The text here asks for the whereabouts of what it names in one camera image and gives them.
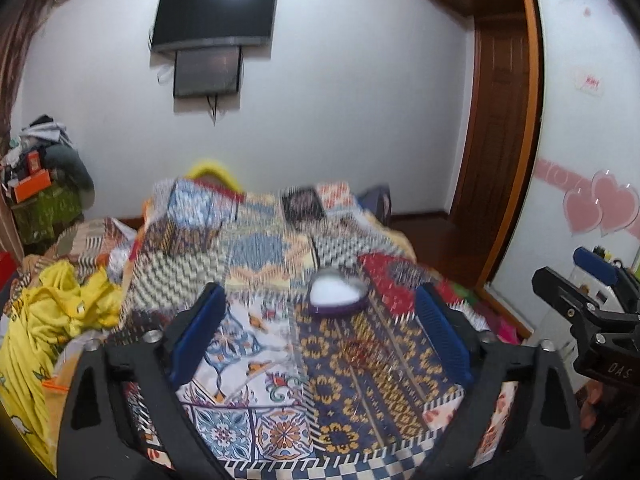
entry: blue gripper pad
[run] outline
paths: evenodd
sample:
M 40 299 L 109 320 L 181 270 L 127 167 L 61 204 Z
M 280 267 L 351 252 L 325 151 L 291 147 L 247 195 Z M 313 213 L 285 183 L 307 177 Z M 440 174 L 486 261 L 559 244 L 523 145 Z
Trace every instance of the blue gripper pad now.
M 613 286 L 618 282 L 616 266 L 584 247 L 578 247 L 574 251 L 574 264 L 607 286 Z
M 191 310 L 197 310 L 195 316 L 184 327 L 171 351 L 169 382 L 174 390 L 193 379 L 209 347 L 216 330 L 226 312 L 225 289 L 209 283 Z
M 451 310 L 431 283 L 424 283 L 416 289 L 415 314 L 429 337 L 431 346 L 438 354 L 447 377 L 463 388 L 471 386 L 474 382 L 472 359 L 463 336 L 472 338 L 471 345 L 477 336 L 464 314 Z M 454 327 L 460 326 L 463 333 L 458 334 Z

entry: pink heart decoration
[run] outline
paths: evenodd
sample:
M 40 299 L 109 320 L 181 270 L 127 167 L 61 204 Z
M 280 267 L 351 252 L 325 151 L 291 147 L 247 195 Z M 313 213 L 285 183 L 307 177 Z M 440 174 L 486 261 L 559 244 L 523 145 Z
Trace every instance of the pink heart decoration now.
M 591 189 L 570 189 L 564 195 L 562 207 L 572 234 L 593 231 L 602 220 L 602 209 Z
M 599 171 L 593 176 L 591 192 L 602 209 L 600 231 L 603 236 L 624 229 L 638 216 L 638 192 L 629 184 L 618 186 L 609 171 Z

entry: yellow blanket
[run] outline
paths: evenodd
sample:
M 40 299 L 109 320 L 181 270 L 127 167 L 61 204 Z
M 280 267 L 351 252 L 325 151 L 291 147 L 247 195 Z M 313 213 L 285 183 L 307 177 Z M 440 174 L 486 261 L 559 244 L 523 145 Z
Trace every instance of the yellow blanket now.
M 66 260 L 43 270 L 40 283 L 25 288 L 11 306 L 0 348 L 0 400 L 31 450 L 53 471 L 41 382 L 50 378 L 71 338 L 89 328 L 117 325 L 122 291 L 109 282 L 104 268 L 80 286 Z

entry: bed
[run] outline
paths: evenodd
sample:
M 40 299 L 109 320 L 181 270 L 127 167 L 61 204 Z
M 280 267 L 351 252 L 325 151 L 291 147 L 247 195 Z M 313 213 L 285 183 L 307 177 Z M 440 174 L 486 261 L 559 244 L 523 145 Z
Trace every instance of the bed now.
M 23 272 L 12 299 L 58 258 L 81 278 L 106 266 L 123 287 L 109 337 L 126 343 L 166 326 L 207 282 L 220 283 L 226 316 L 177 395 L 229 473 L 408 478 L 464 395 L 415 319 L 414 290 L 433 282 L 466 308 L 459 291 L 416 265 L 408 241 L 362 209 L 344 182 L 239 194 L 167 180 L 144 211 L 135 238 L 109 219 L 65 232 Z M 308 282 L 329 266 L 369 285 L 368 309 L 342 319 L 309 314 Z M 350 364 L 350 342 L 377 345 L 384 365 Z M 508 415 L 514 386 L 503 390 L 477 463 L 491 456 Z M 137 385 L 127 383 L 125 394 L 142 452 L 170 468 Z

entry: pink stripe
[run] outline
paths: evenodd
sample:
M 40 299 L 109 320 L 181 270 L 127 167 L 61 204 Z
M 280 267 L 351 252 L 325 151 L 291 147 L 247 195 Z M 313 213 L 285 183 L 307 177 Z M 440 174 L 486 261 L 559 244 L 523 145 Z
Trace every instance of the pink stripe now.
M 557 187 L 565 193 L 572 189 L 591 189 L 591 179 L 584 178 L 544 158 L 538 158 L 536 160 L 536 164 L 533 167 L 533 176 L 543 180 L 547 184 Z M 640 216 L 636 218 L 626 230 L 640 240 Z

